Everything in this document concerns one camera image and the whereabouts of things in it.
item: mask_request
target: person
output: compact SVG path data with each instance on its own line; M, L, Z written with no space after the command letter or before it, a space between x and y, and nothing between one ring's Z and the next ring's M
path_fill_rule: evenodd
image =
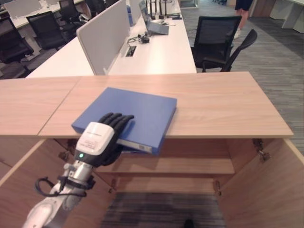
M234 35L234 39L239 38L239 36L241 35L242 28L245 25L247 18L248 18L248 11L252 4L252 1L253 0L237 0L237 2L236 2L236 7L235 7L236 15L242 16L242 20Z

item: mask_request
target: person's leg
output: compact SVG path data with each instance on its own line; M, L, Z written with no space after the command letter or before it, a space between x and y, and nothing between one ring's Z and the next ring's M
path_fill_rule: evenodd
M242 20L241 20L241 22L239 23L239 26L238 26L240 29L242 29L244 27L244 25L245 25L245 23L248 19L248 11L242 9L241 10L241 16L242 16Z
M236 15L241 16L242 15L242 9L237 9L236 10Z

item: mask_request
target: desk divider panel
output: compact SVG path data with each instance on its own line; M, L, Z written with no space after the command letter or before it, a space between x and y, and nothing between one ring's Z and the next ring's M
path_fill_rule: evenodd
M9 12L12 18L26 16L41 7L38 0L16 0L4 4L4 7Z
M129 36L125 0L120 0L77 30L79 42L95 75L107 74Z
M132 21L135 25L139 17L141 16L141 10L139 8L140 0L129 0L129 2L131 7Z

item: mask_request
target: white desk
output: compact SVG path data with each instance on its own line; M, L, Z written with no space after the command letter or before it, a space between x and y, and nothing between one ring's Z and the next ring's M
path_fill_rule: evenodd
M94 73L76 37L35 69L27 78L92 75Z
M109 75L136 74L185 74L196 73L194 60L183 20L166 19L170 24L169 35L152 35L150 43L130 43L137 48L133 57L119 54L109 70ZM145 32L140 17L130 37Z
M178 3L174 7L178 7L177 10L180 11ZM137 43L133 57L125 57L119 53L109 70L109 74L196 73L183 20L167 20L170 24L176 24L176 26L170 26L168 36L153 35L150 37L149 44ZM145 30L143 18L140 17L136 25L131 28L130 37L143 34ZM79 40L75 38L34 70L27 78L92 75L94 75L93 71Z
M82 1L84 1L84 0L74 0L74 3L77 4L77 3L80 3ZM57 3L56 5L51 5L51 6L48 7L46 1L41 0L39 2L40 2L41 7L42 7L41 9L36 10L36 11L34 11L34 12L28 14L28 15L24 15L22 17L19 17L17 19L13 19L11 17L11 20L14 23L14 25L15 25L16 28L20 28L20 27L22 27L24 25L27 25L28 24L28 20L27 20L26 17L28 17L28 16L32 16L32 15L39 14L39 13L45 13L47 11L56 12L56 11L60 10L59 3Z
M276 0L270 17L285 20L283 29L304 33L304 0Z

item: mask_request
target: chair armrest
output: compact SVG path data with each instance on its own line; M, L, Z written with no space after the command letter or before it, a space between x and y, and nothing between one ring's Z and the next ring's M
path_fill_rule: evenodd
M206 63L215 63L220 65L220 67L223 67L226 64L226 61L217 58L205 57L203 58L203 61L201 63L203 66L203 72L206 72L206 66L205 66Z

